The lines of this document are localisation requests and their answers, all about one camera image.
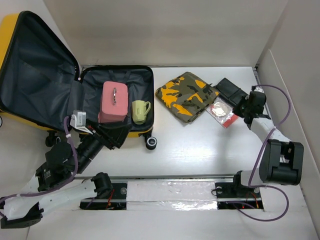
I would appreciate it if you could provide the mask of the pink case with metal handle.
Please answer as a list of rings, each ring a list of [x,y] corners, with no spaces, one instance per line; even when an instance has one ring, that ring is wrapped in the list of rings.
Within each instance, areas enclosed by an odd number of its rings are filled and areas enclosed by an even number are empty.
[[[124,83],[106,81],[103,84],[98,122],[123,122],[128,114],[129,94]]]

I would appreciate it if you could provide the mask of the black pouch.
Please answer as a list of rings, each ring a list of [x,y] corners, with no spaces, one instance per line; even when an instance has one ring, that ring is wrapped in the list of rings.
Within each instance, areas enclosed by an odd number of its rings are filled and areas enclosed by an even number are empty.
[[[219,92],[219,97],[232,107],[236,107],[248,95],[227,78],[223,78],[214,88]]]

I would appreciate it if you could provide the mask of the clear packet with red print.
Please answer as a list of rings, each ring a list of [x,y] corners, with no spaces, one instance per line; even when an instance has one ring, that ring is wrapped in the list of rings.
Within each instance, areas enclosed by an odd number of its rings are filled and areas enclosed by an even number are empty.
[[[217,97],[206,111],[225,129],[239,118],[233,113],[232,106],[220,97]]]

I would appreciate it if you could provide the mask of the light green mug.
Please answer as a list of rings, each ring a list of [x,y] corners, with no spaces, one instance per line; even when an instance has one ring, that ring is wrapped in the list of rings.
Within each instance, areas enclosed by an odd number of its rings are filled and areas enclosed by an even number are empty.
[[[151,110],[151,102],[143,100],[135,100],[132,102],[131,118],[137,125],[142,125],[146,122],[147,115]]]

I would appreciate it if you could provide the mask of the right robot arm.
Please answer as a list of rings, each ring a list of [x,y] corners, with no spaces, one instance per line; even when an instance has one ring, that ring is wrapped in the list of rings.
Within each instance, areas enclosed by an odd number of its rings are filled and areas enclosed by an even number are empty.
[[[301,182],[304,146],[284,136],[264,114],[266,101],[263,92],[251,91],[233,109],[262,142],[253,169],[238,171],[233,177],[231,191],[237,197],[267,184],[296,186]]]

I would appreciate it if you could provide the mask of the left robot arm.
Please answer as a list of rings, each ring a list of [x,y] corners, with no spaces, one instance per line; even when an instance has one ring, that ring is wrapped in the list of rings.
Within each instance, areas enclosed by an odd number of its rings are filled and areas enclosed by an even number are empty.
[[[1,229],[24,229],[65,205],[90,198],[111,198],[114,187],[107,173],[99,172],[70,187],[93,158],[107,147],[120,148],[131,131],[131,124],[107,126],[89,121],[76,124],[70,116],[63,120],[66,141],[58,142],[45,154],[45,162],[20,193],[2,197]]]

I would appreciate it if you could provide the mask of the camouflage folded cloth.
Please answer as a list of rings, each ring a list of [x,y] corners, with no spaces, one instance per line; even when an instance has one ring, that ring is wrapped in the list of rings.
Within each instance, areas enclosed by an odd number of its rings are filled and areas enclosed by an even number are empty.
[[[155,91],[155,96],[183,123],[192,123],[220,95],[211,84],[185,72]]]

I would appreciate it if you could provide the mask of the yellow hard-shell suitcase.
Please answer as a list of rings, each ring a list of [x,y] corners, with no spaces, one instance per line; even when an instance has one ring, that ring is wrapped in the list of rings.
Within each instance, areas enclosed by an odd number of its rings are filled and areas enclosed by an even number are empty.
[[[6,15],[0,23],[0,110],[60,141],[63,121],[74,110],[98,121],[103,84],[122,83],[128,102],[154,102],[154,74],[144,65],[80,67],[75,56],[35,13]]]

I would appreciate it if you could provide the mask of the metal base rail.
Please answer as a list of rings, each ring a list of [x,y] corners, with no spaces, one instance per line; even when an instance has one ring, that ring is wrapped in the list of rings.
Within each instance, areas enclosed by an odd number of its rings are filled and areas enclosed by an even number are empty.
[[[230,177],[135,178],[112,180],[113,192],[102,199],[85,198],[82,210],[211,211],[263,210],[258,188],[237,188]]]

